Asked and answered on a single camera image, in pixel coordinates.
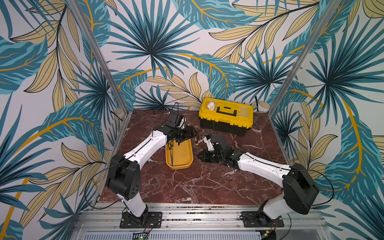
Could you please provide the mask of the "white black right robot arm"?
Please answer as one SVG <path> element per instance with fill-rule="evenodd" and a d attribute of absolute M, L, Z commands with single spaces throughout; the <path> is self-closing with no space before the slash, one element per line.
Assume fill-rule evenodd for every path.
<path fill-rule="evenodd" d="M 206 163 L 221 163 L 229 168 L 249 172 L 263 177 L 283 189 L 276 198 L 265 201 L 256 213 L 261 225 L 291 212 L 306 215 L 319 194 L 319 188 L 301 164 L 284 165 L 274 163 L 239 149 L 232 149 L 223 136 L 207 135 L 203 138 L 207 147 L 199 158 Z"/>

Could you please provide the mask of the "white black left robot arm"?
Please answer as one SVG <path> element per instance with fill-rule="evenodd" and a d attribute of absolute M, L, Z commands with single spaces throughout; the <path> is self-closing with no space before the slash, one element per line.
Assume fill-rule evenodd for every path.
<path fill-rule="evenodd" d="M 148 207 L 140 195 L 143 166 L 154 153 L 171 141 L 181 144 L 196 136 L 197 132 L 192 126 L 184 128 L 157 126 L 133 150 L 124 155 L 113 156 L 108 170 L 107 187 L 118 196 L 132 216 L 141 218 L 148 211 Z"/>

